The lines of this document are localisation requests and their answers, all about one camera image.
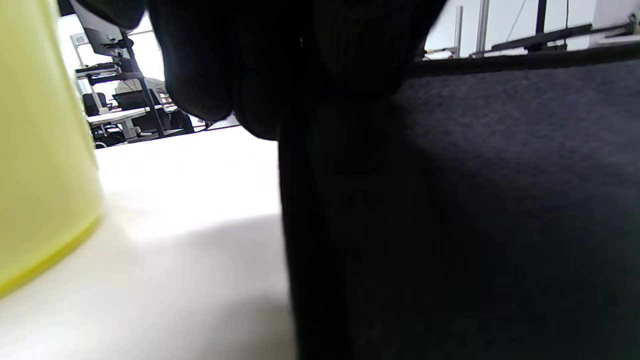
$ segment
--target office chair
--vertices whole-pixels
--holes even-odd
[[[100,99],[100,103],[102,104],[102,107],[106,107],[107,106],[107,97],[101,92],[97,92],[96,94],[98,95],[98,98]],[[83,102],[83,105],[84,105],[84,113],[86,114],[86,116],[96,116],[96,115],[98,115],[98,107],[95,105],[95,100],[93,100],[93,95],[92,94],[83,94],[82,95],[82,102]]]
[[[151,95],[151,99],[153,100],[154,105],[161,105],[160,100],[153,90],[149,90],[149,94]],[[122,92],[119,94],[115,94],[113,98],[123,110],[132,110],[147,107],[147,103],[144,99],[142,90]],[[171,113],[159,111],[158,114],[160,116],[160,121],[162,122],[164,130],[188,130],[188,128],[191,127],[191,132],[193,132],[191,119],[189,119],[188,115],[186,115],[182,111],[177,110]],[[154,120],[153,114],[151,113],[147,113],[142,117],[135,118],[132,121],[134,126],[138,126],[143,132],[156,131],[156,122]]]

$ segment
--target desk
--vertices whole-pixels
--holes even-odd
[[[155,109],[162,108],[162,105],[156,105]],[[91,125],[101,125],[101,124],[122,124],[122,133],[124,137],[127,139],[131,139],[137,136],[132,119],[136,117],[143,116],[149,111],[149,108],[139,108],[133,110],[125,110],[125,111],[115,111],[113,113],[96,115],[92,117],[88,117],[87,121]]]
[[[277,144],[234,127],[96,154],[104,222],[0,300],[0,359],[293,360]]]

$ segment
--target person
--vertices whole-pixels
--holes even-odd
[[[136,69],[133,66],[133,62],[127,59],[120,60],[120,70],[122,70],[122,72],[136,72]],[[168,92],[166,91],[166,86],[164,85],[164,81],[162,80],[145,78],[145,84],[149,90],[153,90],[153,92],[156,94],[156,97],[158,98],[158,101],[160,101],[160,94],[168,94]],[[142,90],[142,87],[140,86],[140,81],[138,81],[138,79],[122,80],[116,87],[116,94],[140,90]]]

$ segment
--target black cloth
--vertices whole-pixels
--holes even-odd
[[[640,50],[410,71],[443,5],[147,2],[176,103],[279,142],[301,360],[636,359]]]

